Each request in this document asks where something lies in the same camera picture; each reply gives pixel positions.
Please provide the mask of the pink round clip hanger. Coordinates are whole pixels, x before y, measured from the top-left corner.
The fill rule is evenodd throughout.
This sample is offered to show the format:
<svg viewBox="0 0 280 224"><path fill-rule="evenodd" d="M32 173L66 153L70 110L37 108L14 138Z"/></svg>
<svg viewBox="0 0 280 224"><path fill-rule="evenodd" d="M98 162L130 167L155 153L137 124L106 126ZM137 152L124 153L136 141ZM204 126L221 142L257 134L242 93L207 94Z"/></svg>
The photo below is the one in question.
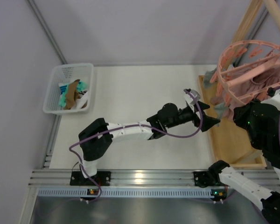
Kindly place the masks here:
<svg viewBox="0 0 280 224"><path fill-rule="evenodd" d="M280 69L280 45L260 40L246 40L248 46L243 48L239 57L234 58L234 48L241 45L235 42L229 45L220 55L217 63L217 71L211 78L211 83L220 83L231 98L239 103L248 96L260 92L266 92L272 88L280 88L280 82L266 88L237 97L231 91L232 87L249 81L268 70Z"/></svg>

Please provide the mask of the green blue patterned sock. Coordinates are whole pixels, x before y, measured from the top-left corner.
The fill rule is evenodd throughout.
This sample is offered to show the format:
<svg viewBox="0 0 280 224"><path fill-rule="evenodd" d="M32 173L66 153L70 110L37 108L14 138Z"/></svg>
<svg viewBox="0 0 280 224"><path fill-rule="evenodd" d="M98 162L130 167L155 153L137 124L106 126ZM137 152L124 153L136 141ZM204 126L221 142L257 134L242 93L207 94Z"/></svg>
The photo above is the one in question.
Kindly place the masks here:
<svg viewBox="0 0 280 224"><path fill-rule="evenodd" d="M58 84L58 86L60 88L60 91L61 91L60 99L59 99L59 104L58 105L60 107L62 107L62 108L64 108L66 106L66 97L65 97L65 95L66 95L66 93L68 91L68 85L69 84L70 83L59 83Z"/></svg>

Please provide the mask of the grey sock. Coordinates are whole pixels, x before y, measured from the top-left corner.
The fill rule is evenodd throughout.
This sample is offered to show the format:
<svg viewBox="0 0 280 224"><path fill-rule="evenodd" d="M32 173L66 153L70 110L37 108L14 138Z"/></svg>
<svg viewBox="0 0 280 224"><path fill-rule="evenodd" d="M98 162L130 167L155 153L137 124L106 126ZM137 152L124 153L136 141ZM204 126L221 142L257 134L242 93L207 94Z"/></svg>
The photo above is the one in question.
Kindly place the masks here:
<svg viewBox="0 0 280 224"><path fill-rule="evenodd" d="M205 72L204 77L203 77L203 88L204 89L208 89L213 85L213 83L211 83L210 80L216 71L217 71L217 68L215 68L214 70L208 70Z"/></svg>
<svg viewBox="0 0 280 224"><path fill-rule="evenodd" d="M217 113L217 118L221 119L224 116L224 112L228 110L228 107L225 105L224 102L217 104L214 106L214 110Z"/></svg>

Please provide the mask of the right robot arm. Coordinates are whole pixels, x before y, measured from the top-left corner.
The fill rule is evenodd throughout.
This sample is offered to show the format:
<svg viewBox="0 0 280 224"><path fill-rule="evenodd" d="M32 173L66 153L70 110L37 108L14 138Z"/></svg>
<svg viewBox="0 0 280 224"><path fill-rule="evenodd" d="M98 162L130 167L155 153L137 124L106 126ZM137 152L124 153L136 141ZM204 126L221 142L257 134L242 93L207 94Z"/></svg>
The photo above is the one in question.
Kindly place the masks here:
<svg viewBox="0 0 280 224"><path fill-rule="evenodd" d="M271 163L280 181L280 110L257 99L234 109L234 123L246 130L250 144ZM270 224L280 224L280 193L244 177L227 162L219 160L208 169L210 184L224 184L249 199Z"/></svg>

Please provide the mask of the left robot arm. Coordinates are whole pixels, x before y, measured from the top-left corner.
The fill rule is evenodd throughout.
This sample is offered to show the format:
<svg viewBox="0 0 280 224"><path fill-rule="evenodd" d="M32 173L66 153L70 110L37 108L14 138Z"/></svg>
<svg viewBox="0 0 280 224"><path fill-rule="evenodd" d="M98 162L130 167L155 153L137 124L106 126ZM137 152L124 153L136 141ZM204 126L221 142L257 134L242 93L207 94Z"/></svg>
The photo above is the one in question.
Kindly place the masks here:
<svg viewBox="0 0 280 224"><path fill-rule="evenodd" d="M80 141L93 137L80 144L83 152L80 170L83 177L94 177L97 174L98 160L112 143L136 139L156 140L166 135L168 128L188 122L192 122L202 132L208 131L220 123L220 119L205 114L204 110L209 108L208 104L200 101L194 108L186 104L183 109L167 103L155 115L141 122L114 124L106 122L104 118L96 119L78 135Z"/></svg>

